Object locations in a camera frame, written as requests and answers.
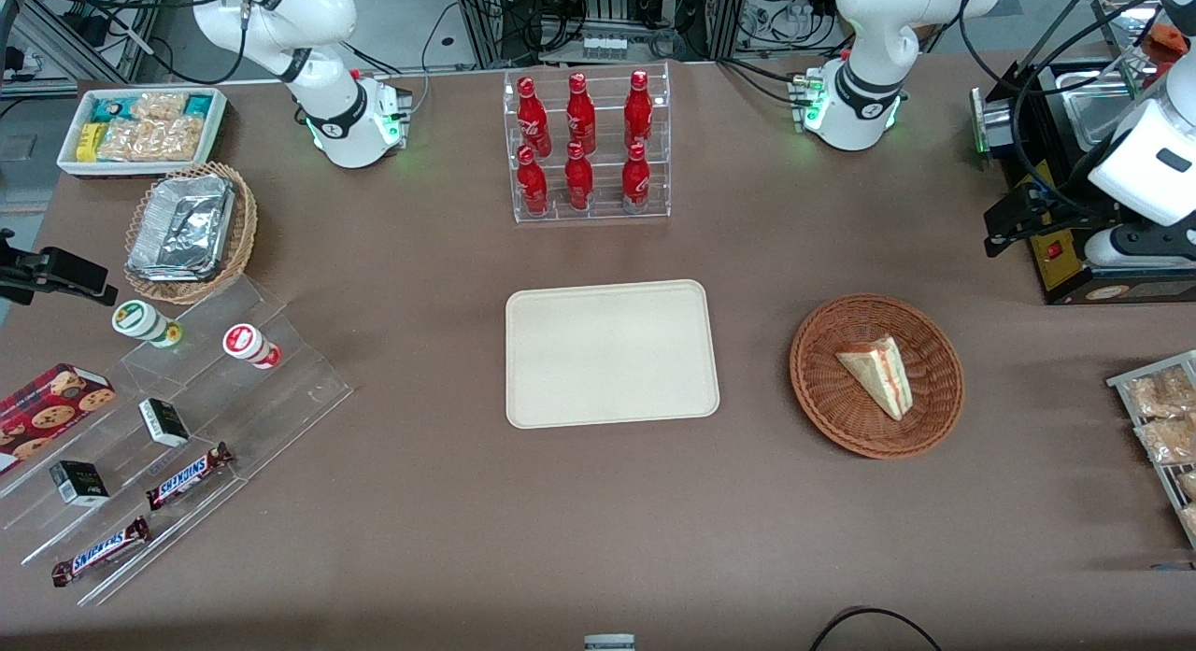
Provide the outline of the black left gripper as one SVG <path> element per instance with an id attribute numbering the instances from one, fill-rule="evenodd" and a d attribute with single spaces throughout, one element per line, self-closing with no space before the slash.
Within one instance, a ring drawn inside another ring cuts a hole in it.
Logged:
<path id="1" fill-rule="evenodd" d="M 1029 241 L 1037 235 L 1058 233 L 1064 229 L 1102 230 L 1122 223 L 1122 207 L 1103 191 L 1090 184 L 1064 184 L 1070 174 L 1050 162 L 1039 162 L 1035 174 L 1060 189 L 1060 194 L 1044 191 L 1021 164 L 1003 163 L 1005 183 L 1009 185 L 1003 197 L 1003 217 L 990 219 L 984 215 L 987 258 L 996 258 L 1013 244 Z"/>

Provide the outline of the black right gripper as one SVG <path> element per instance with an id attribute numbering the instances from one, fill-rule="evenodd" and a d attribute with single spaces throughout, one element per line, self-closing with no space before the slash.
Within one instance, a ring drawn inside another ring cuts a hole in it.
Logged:
<path id="1" fill-rule="evenodd" d="M 115 305 L 118 290 L 106 284 L 106 267 L 55 247 L 17 249 L 10 244 L 14 235 L 8 227 L 1 230 L 1 296 L 6 302 L 30 305 L 36 293 L 56 292 Z"/>

